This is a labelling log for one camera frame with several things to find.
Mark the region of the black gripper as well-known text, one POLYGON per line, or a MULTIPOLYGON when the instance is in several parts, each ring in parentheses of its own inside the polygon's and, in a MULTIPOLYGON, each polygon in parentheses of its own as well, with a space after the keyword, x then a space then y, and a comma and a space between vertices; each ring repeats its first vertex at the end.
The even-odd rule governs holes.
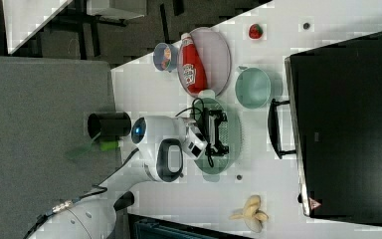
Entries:
POLYGON ((229 153, 229 147, 220 140, 219 127, 227 122, 227 115, 222 110, 204 110, 204 129, 208 142, 205 154, 211 156, 224 156, 229 153))

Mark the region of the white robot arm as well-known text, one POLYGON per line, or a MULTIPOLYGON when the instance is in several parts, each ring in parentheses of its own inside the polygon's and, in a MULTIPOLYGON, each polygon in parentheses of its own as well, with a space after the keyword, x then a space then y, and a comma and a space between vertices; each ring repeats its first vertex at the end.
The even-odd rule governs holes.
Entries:
POLYGON ((135 150, 124 164, 95 189, 54 206, 38 217, 23 239, 106 239, 114 230, 115 204, 134 185, 173 182, 184 158, 222 155, 229 149, 219 140, 219 126, 228 120, 222 110, 203 108, 199 117, 146 116, 131 129, 135 150))

